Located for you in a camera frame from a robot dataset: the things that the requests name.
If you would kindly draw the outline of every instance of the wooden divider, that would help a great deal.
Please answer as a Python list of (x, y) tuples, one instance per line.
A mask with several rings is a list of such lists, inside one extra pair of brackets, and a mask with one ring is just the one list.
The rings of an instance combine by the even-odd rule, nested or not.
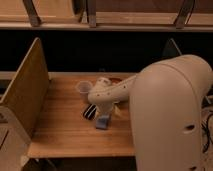
[(41, 41), (36, 38), (0, 101), (0, 113), (29, 144), (49, 85)]

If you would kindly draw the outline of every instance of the wooden board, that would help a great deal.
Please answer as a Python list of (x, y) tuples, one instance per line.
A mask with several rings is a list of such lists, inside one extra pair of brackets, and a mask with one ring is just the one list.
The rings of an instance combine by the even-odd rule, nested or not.
[[(99, 24), (138, 24), (138, 25), (170, 25), (172, 26), (178, 13), (142, 13), (142, 12), (97, 12)], [(213, 14), (192, 14), (188, 25), (213, 25)]]
[(48, 85), (41, 41), (36, 38), (0, 101), (0, 113), (27, 143), (33, 134)]
[[(98, 130), (83, 118), (87, 107), (75, 90), (81, 80), (95, 83), (98, 75), (53, 78), (29, 147), (31, 158), (133, 156), (128, 103), (121, 103), (122, 116), (112, 116), (108, 130)], [(129, 74), (108, 74), (126, 78)]]

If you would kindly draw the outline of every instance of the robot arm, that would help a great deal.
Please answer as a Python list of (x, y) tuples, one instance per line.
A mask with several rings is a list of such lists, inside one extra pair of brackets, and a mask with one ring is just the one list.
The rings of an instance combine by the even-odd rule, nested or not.
[(139, 171), (201, 171), (201, 103), (212, 83), (208, 63), (184, 55), (154, 63), (115, 86), (97, 82), (88, 98), (104, 114), (130, 96)]
[(136, 76), (131, 76), (116, 85), (112, 85), (107, 78), (99, 78), (88, 95), (89, 101), (98, 107), (101, 114), (109, 113), (114, 102), (129, 99), (129, 92)]

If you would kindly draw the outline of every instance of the wooden tabletop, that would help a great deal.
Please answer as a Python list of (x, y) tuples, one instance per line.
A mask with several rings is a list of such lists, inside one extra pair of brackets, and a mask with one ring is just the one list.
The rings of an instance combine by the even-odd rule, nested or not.
[[(131, 74), (107, 77), (127, 78)], [(133, 156), (128, 102), (118, 106), (121, 116), (113, 115), (108, 130), (98, 130), (94, 121), (82, 116), (87, 107), (75, 90), (81, 80), (93, 83), (98, 75), (69, 75), (51, 79), (29, 147), (30, 158)]]

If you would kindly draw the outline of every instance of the white cup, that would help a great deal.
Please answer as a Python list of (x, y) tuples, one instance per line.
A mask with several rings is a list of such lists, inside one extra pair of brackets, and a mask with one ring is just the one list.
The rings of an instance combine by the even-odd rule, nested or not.
[(93, 84), (90, 81), (80, 81), (76, 85), (76, 90), (80, 94), (83, 102), (89, 103), (88, 101), (88, 94), (92, 89)]

